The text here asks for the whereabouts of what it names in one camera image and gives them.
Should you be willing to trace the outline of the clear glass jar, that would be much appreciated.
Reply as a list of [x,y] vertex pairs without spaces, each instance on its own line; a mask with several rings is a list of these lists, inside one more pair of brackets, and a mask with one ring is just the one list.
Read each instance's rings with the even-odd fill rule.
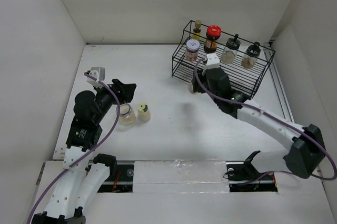
[[119,113],[118,108],[116,107],[116,115],[119,123],[123,126],[131,125],[136,121],[134,110],[129,103],[121,104]]

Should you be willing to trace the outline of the yellow lid spice shaker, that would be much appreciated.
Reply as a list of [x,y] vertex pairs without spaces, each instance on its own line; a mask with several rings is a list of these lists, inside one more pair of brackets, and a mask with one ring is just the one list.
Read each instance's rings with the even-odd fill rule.
[[137,117],[141,122],[146,123],[151,119],[151,112],[147,103],[145,102],[139,103],[137,106],[137,111],[138,111]]

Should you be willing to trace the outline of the white lid sauce jar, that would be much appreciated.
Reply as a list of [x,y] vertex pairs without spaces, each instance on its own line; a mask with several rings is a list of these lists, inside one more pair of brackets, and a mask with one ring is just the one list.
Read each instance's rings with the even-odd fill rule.
[[186,42],[186,49],[185,49],[185,58],[188,61],[196,61],[198,56],[198,51],[200,47],[200,42],[196,39],[189,39]]

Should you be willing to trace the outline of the black lid spice shaker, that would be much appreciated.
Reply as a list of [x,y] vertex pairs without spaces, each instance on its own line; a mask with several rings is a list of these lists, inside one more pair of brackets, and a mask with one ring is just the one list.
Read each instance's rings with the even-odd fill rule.
[[239,50],[241,42],[239,40],[239,35],[235,34],[234,37],[231,37],[227,40],[224,51],[221,56],[221,62],[225,64],[231,64],[234,62]]

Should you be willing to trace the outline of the yellow oil bottle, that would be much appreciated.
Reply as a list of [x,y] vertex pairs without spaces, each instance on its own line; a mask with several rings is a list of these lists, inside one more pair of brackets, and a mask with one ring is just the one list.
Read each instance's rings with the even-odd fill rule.
[[193,28],[193,32],[192,32],[192,39],[195,40],[200,40],[200,34],[201,34],[201,21],[200,20],[196,20],[194,23],[194,28]]

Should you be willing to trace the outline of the red lid sauce jar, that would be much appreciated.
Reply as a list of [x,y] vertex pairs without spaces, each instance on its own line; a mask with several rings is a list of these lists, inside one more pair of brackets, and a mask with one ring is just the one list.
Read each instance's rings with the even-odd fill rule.
[[217,25],[211,25],[206,31],[206,41],[204,43],[204,51],[207,54],[214,53],[217,49],[217,40],[220,38],[222,30]]

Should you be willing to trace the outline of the black flip lid shaker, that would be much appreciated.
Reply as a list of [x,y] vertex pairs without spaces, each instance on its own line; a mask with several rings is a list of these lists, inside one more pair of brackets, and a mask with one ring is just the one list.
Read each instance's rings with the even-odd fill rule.
[[260,53],[261,49],[259,42],[255,42],[253,45],[250,45],[242,58],[242,67],[245,69],[253,68],[257,62],[257,59],[259,58]]

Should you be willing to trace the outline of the pink lid spice shaker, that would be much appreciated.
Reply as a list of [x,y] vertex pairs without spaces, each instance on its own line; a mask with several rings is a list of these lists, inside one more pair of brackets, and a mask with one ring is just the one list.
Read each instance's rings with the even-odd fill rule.
[[194,87],[193,87],[193,84],[192,84],[192,83],[189,83],[189,92],[190,92],[191,94],[195,94]]

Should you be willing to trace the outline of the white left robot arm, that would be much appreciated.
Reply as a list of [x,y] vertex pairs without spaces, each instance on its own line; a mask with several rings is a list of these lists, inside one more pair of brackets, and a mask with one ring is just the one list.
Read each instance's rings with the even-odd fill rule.
[[100,123],[112,105],[117,106],[117,115],[121,115],[122,105],[134,97],[136,84],[112,79],[107,85],[94,77],[88,79],[94,90],[75,96],[62,171],[37,199],[27,223],[85,223],[85,211],[99,188],[117,175],[116,157],[94,154],[117,122],[113,122],[104,138]]

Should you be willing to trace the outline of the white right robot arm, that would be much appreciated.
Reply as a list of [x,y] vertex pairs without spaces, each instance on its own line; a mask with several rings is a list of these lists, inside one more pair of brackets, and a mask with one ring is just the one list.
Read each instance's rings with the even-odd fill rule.
[[194,70],[194,93],[206,93],[225,114],[259,129],[283,146],[271,153],[253,151],[244,161],[229,165],[234,181],[256,180],[275,171],[308,179],[327,156],[319,127],[304,127],[264,110],[245,94],[232,89],[228,75],[220,68]]

